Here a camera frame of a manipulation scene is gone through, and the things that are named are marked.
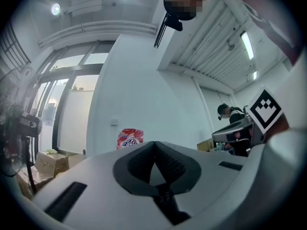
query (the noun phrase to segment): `metal grille ceiling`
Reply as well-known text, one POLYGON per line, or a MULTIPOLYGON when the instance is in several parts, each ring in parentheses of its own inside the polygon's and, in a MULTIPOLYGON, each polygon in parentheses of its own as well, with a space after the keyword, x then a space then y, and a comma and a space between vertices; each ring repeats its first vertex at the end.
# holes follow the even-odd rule
POLYGON ((244 25, 240 25, 223 0, 210 0, 198 13, 195 31, 183 40, 172 63, 200 72, 235 90, 246 84, 247 75, 259 68, 272 68, 284 55, 252 22, 244 4, 234 1, 246 19, 244 25), (240 38, 244 30, 248 32, 255 54, 252 60, 240 38))

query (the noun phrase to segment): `person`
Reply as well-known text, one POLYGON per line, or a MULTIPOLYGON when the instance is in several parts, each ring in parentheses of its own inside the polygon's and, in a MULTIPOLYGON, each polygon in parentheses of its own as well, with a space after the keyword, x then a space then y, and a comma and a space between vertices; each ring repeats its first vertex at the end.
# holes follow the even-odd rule
MULTIPOLYGON (((204 0, 166 0, 174 11, 196 12, 204 0)), ((292 65, 298 60, 304 39, 287 9, 278 0, 242 0, 253 22, 264 31, 289 58, 292 65)))
POLYGON ((229 107, 227 104, 222 104, 217 108, 219 119, 229 118, 230 124, 239 121, 245 117, 244 113, 239 107, 229 107))

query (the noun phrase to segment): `ceiling light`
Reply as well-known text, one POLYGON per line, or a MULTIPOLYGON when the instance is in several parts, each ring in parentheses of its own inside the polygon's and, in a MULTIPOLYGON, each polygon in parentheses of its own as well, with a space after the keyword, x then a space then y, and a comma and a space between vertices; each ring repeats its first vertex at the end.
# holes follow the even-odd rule
POLYGON ((255 71, 255 72, 253 73, 253 78, 254 78, 254 80, 257 78, 257 71, 255 71))
POLYGON ((243 40, 243 43, 245 45, 245 48, 248 52, 248 57, 249 59, 253 59, 254 58, 254 52, 253 52, 253 48, 251 47, 251 43, 248 37, 248 33, 246 31, 242 32, 240 37, 243 40))
POLYGON ((52 8, 51 8, 51 13, 53 15, 58 15, 60 13, 60 10, 61 10, 61 7, 58 3, 55 3, 52 5, 52 8))

